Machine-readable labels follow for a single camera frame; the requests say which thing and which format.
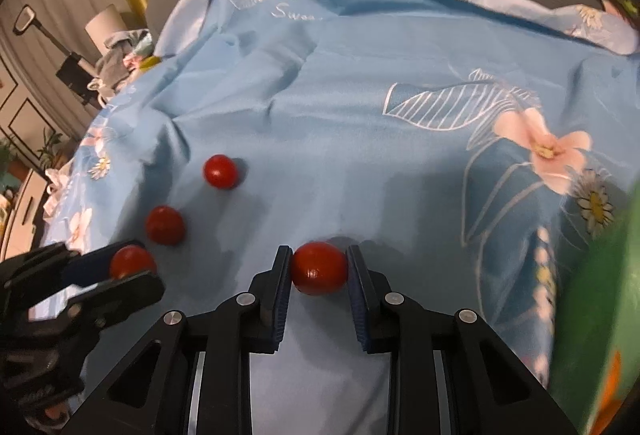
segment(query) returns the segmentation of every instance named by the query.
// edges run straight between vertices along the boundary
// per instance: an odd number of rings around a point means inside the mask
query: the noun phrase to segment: screw
[[[236,298],[238,305],[251,305],[255,301],[255,296],[250,292],[243,292]]]
[[[404,303],[404,296],[399,292],[390,292],[385,296],[385,301],[389,305],[401,305]]]
[[[74,303],[71,307],[69,307],[69,311],[67,312],[67,314],[69,314],[69,317],[73,319],[76,316],[78,316],[78,314],[80,314],[81,310],[82,310],[82,305],[79,303]]]
[[[177,310],[172,310],[164,315],[164,322],[167,325],[175,325],[176,323],[180,323],[182,321],[182,314],[180,314]]]
[[[465,323],[475,323],[478,319],[478,315],[469,309],[461,310],[458,313],[458,317]]]

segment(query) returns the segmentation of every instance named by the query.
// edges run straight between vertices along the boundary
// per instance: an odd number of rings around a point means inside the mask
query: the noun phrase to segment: white daisy print
[[[587,6],[580,6],[578,10],[580,17],[590,29],[602,29],[602,12],[594,8],[588,8]]]
[[[88,174],[93,180],[98,180],[105,177],[109,173],[110,169],[111,159],[104,155],[98,159],[98,162],[88,171]]]
[[[595,171],[585,170],[582,173],[575,188],[575,199],[591,238],[596,238],[613,222],[613,206],[609,203],[602,178]]]
[[[69,251],[78,251],[81,255],[84,255],[87,248],[85,237],[88,232],[89,222],[91,222],[92,213],[92,209],[89,208],[71,217],[69,221],[69,231],[71,235],[66,241],[66,248],[69,249]]]

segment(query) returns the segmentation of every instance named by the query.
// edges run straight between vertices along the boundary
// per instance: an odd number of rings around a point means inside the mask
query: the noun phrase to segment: floral pattern
[[[98,159],[98,162],[94,167],[89,169],[88,174],[93,180],[98,180],[105,177],[111,169],[111,160],[106,155],[103,155]]]
[[[549,379],[549,358],[545,354],[540,354],[533,362],[533,373],[542,386],[548,383]]]
[[[540,111],[532,107],[524,112],[503,112],[495,122],[494,133],[530,150],[533,171],[549,189],[561,195],[568,193],[572,183],[567,168],[581,173],[586,159],[580,150],[591,149],[589,134],[572,132],[557,138],[546,128]]]
[[[554,313],[554,304],[544,285],[538,285],[533,291],[533,299],[536,301],[536,312],[543,321],[551,321]]]
[[[602,29],[602,11],[588,6],[580,6],[578,13],[582,18],[584,25],[590,29],[601,30]]]
[[[93,210],[89,208],[71,217],[69,221],[70,236],[66,240],[66,247],[69,251],[78,251],[81,255],[88,251],[88,243],[85,240],[88,237],[92,214]]]
[[[595,171],[585,170],[574,190],[580,215],[586,221],[587,232],[596,238],[613,222],[613,206],[603,180]]]
[[[86,136],[80,142],[80,146],[93,146],[95,153],[101,157],[104,151],[104,144],[107,141],[104,126],[92,126],[87,130]]]

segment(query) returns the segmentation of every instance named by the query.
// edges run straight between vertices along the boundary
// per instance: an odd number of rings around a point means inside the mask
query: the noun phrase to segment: blue bedsheet
[[[160,204],[188,226],[149,244],[165,297],[103,334],[89,389],[165,310],[210,310],[317,239],[361,243],[424,307],[479,311],[546,384],[558,288],[640,166],[637,56],[460,0],[182,0],[160,49],[89,129],[47,235],[144,239]],[[204,182],[213,154],[238,188]],[[382,433],[387,362],[346,291],[289,311],[252,359],[255,432]]]

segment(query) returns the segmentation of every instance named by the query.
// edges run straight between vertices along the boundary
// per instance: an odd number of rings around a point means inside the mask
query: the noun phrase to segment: red cherry tomato
[[[293,254],[291,280],[311,296],[335,292],[347,281],[347,258],[330,243],[310,241]]]
[[[126,278],[140,271],[158,272],[158,267],[151,253],[139,245],[126,245],[111,258],[109,275],[112,278]]]
[[[146,236],[155,243],[176,245],[184,239],[182,216],[169,206],[153,208],[146,218]]]
[[[236,163],[226,155],[214,155],[202,167],[204,178],[214,188],[229,190],[238,183]]]

